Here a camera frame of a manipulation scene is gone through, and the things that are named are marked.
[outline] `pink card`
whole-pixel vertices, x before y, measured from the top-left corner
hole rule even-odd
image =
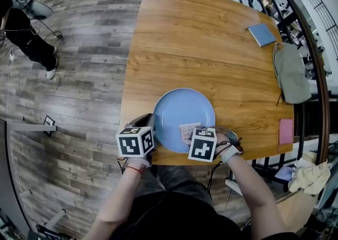
[[[279,145],[294,142],[294,120],[281,119],[279,121]]]

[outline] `red bracelet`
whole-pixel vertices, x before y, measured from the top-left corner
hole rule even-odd
[[[138,170],[138,169],[135,169],[135,168],[133,168],[133,167],[130,167],[130,166],[126,166],[126,168],[131,168],[131,169],[133,169],[133,170],[136,170],[136,171],[138,171],[141,175],[143,174],[143,172],[144,172],[144,168],[143,169],[140,169],[140,170]]]

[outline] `blue plate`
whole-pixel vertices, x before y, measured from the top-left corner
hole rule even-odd
[[[193,89],[179,88],[167,92],[155,109],[156,137],[173,152],[187,153],[189,146],[182,142],[179,125],[202,123],[202,127],[215,125],[215,112],[209,100]]]

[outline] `black pants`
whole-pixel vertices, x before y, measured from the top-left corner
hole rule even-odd
[[[17,45],[31,61],[39,62],[46,67],[47,71],[53,70],[56,65],[56,59],[53,56],[54,47],[38,36],[34,29],[27,31],[29,28],[30,20],[26,14],[19,9],[11,9],[5,28],[6,37]]]

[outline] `blue notebook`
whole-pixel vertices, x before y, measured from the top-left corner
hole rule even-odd
[[[252,36],[256,39],[260,47],[276,42],[276,38],[269,30],[266,24],[257,24],[249,26],[248,30],[251,32]]]

